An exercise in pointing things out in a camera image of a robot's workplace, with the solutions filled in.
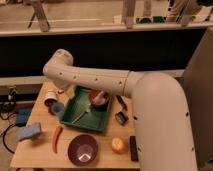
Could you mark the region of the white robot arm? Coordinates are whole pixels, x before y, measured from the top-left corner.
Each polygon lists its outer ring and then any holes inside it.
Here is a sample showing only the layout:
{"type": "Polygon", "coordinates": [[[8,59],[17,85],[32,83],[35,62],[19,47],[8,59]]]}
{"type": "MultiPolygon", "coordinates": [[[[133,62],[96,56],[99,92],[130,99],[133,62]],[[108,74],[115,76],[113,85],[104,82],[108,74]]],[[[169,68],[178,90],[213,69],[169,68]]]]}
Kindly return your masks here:
{"type": "Polygon", "coordinates": [[[43,74],[63,90],[75,84],[130,98],[141,171],[198,171],[187,99],[172,76],[75,67],[63,49],[43,74]]]}

